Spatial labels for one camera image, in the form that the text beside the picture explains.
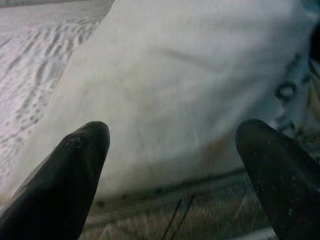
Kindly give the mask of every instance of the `black pointed object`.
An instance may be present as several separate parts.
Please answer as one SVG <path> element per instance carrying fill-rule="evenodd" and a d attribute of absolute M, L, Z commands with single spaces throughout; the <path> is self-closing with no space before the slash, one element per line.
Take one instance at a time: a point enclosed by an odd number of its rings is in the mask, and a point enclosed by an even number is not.
<path fill-rule="evenodd" d="M 277 237 L 320 239 L 320 167 L 310 156 L 257 119 L 238 127 L 236 148 Z"/>
<path fill-rule="evenodd" d="M 110 146 L 92 121 L 67 135 L 30 174 L 0 217 L 0 240 L 76 240 L 84 227 Z"/>

